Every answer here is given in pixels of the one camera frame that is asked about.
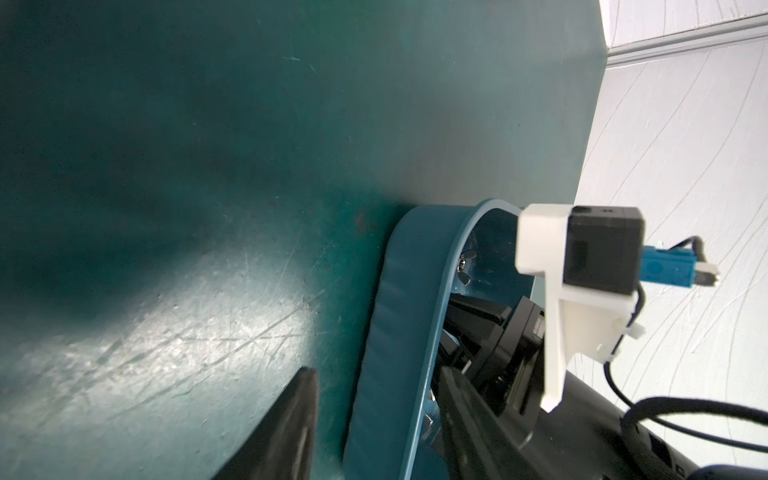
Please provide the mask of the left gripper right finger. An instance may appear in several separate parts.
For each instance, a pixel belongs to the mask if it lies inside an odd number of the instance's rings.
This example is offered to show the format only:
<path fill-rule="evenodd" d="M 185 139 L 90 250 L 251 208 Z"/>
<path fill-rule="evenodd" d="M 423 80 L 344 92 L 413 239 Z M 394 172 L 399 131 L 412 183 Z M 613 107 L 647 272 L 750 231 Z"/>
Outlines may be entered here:
<path fill-rule="evenodd" d="M 451 479 L 526 479 L 528 462 L 469 380 L 440 370 L 438 405 Z"/>

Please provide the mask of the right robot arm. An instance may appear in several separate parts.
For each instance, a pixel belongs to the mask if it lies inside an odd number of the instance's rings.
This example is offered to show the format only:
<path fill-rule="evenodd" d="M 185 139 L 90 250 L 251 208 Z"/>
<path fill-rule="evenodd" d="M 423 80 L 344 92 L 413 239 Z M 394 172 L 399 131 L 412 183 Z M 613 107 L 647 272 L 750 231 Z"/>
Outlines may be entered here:
<path fill-rule="evenodd" d="M 451 295 L 432 385 L 433 447 L 452 479 L 764 479 L 764 469 L 700 467 L 642 422 L 568 374 L 552 412 L 544 383 L 542 309 Z"/>

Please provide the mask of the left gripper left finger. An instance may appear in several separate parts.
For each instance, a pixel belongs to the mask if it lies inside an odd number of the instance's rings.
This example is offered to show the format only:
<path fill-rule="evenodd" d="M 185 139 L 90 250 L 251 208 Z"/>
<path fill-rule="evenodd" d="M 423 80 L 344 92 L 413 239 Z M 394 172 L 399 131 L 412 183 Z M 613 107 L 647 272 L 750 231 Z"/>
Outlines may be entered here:
<path fill-rule="evenodd" d="M 308 479 L 318 418 L 317 371 L 302 367 L 293 376 L 216 479 Z"/>

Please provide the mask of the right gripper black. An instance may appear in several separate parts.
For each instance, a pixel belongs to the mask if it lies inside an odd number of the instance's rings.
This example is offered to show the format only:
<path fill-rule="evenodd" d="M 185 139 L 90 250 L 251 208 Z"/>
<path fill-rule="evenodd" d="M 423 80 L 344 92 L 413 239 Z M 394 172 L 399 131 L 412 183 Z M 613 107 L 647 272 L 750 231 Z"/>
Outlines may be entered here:
<path fill-rule="evenodd" d="M 512 309 L 477 297 L 452 294 L 449 304 L 474 315 L 472 334 L 443 329 L 437 369 L 452 367 L 466 377 L 510 437 L 523 447 L 539 416 L 543 380 L 542 309 L 522 297 Z"/>

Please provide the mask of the teal plastic storage box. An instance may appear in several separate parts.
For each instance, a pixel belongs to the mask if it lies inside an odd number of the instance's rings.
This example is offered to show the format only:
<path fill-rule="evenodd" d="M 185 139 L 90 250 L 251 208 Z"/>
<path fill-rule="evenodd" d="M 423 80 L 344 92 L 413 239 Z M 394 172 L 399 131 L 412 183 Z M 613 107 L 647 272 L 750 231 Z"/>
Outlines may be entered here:
<path fill-rule="evenodd" d="M 422 444 L 423 402 L 452 294 L 514 307 L 533 279 L 515 268 L 520 208 L 422 205 L 386 246 L 343 455 L 348 479 L 446 479 L 445 461 Z M 464 286 L 460 255 L 474 250 Z"/>

